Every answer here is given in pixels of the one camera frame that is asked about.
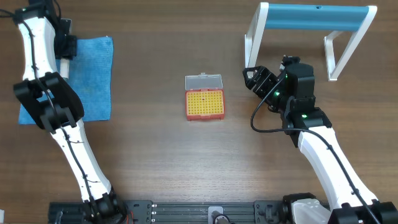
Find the open box lid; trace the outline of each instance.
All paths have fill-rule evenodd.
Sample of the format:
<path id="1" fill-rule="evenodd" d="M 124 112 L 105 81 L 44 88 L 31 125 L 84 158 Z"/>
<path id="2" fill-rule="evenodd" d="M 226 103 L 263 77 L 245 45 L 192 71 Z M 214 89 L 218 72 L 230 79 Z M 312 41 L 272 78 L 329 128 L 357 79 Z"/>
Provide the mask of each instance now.
<path id="1" fill-rule="evenodd" d="M 187 75 L 185 77 L 185 90 L 222 90 L 223 81 L 221 75 L 207 75 L 202 72 L 200 75 Z"/>

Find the blue and white rack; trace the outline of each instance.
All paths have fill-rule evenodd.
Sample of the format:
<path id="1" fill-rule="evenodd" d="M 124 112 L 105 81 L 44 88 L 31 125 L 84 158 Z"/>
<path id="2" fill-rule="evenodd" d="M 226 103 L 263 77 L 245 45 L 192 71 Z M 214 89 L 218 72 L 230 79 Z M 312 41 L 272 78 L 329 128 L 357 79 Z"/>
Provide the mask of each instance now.
<path id="1" fill-rule="evenodd" d="M 332 30 L 324 38 L 329 81 L 337 81 L 348 59 L 376 15 L 376 6 L 315 6 L 261 2 L 245 35 L 245 67 L 255 67 L 264 29 Z M 335 63 L 333 39 L 342 32 L 352 36 Z"/>

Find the wooden table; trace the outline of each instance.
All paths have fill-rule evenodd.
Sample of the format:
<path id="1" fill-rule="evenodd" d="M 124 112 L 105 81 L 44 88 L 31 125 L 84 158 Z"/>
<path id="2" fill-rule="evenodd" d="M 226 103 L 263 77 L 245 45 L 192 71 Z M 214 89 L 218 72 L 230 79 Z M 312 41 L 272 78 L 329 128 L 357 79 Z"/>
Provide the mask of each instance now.
<path id="1" fill-rule="evenodd" d="M 114 40 L 111 119 L 85 127 L 99 165 L 122 198 L 253 202 L 311 192 L 326 199 L 311 165 L 288 136 L 250 128 L 260 100 L 244 86 L 243 39 L 258 3 L 60 1 L 79 38 Z M 277 72 L 286 54 L 313 65 L 317 106 L 333 123 L 341 148 L 379 200 L 397 205 L 398 2 L 377 3 L 373 24 L 337 82 L 327 81 L 327 32 L 267 30 L 257 64 Z M 0 7 L 26 4 L 4 0 Z M 335 40 L 337 55 L 348 37 Z M 6 222 L 45 223 L 49 202 L 79 202 L 80 190 L 49 133 L 17 124 L 19 102 L 12 85 L 21 81 L 24 49 L 10 19 L 0 20 L 0 48 L 0 209 Z M 186 120 L 184 76 L 201 72 L 222 74 L 222 121 Z M 264 107 L 256 125 L 278 128 L 281 121 Z"/>

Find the blue towel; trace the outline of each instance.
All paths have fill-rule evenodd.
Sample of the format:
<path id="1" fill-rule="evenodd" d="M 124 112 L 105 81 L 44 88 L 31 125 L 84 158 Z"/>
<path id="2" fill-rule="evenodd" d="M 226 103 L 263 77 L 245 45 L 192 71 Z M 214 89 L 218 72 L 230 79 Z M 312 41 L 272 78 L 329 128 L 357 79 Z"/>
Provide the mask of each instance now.
<path id="1" fill-rule="evenodd" d="M 112 59 L 112 37 L 77 40 L 77 56 L 70 61 L 67 82 L 83 103 L 83 121 L 106 121 L 111 118 Z M 22 105 L 19 124 L 35 124 Z"/>

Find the blue bar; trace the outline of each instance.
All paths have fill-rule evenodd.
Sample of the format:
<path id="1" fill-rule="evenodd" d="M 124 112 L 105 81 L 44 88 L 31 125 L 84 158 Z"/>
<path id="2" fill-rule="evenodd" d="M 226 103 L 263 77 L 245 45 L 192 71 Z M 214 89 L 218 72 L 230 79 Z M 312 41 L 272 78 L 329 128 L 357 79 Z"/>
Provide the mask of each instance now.
<path id="1" fill-rule="evenodd" d="M 269 4 L 266 29 L 340 30 L 355 32 L 367 6 Z"/>

